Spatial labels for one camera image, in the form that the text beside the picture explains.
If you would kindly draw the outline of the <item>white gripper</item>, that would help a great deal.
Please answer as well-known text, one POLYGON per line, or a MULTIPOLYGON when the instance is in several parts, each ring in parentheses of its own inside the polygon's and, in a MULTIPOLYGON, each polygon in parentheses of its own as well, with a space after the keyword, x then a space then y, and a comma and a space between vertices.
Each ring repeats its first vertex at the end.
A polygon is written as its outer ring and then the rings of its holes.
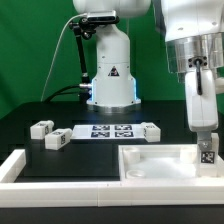
POLYGON ((197 133, 197 144, 201 151, 212 149, 211 132, 218 127, 218 112, 213 73, 201 70, 185 75, 185 96, 188 125, 197 133))

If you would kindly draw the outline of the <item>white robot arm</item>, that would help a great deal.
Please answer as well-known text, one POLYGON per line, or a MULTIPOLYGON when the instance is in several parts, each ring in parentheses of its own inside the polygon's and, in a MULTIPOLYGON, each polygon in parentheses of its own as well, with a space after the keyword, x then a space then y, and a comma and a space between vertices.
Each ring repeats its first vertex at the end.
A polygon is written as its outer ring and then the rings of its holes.
POLYGON ((97 73, 89 108, 112 113, 140 103, 130 74, 130 42, 116 27, 121 18, 154 10, 165 39, 169 71, 185 83, 187 118, 203 151, 214 149, 218 127, 217 69, 224 66, 224 0, 73 0, 81 35, 97 36, 97 73))

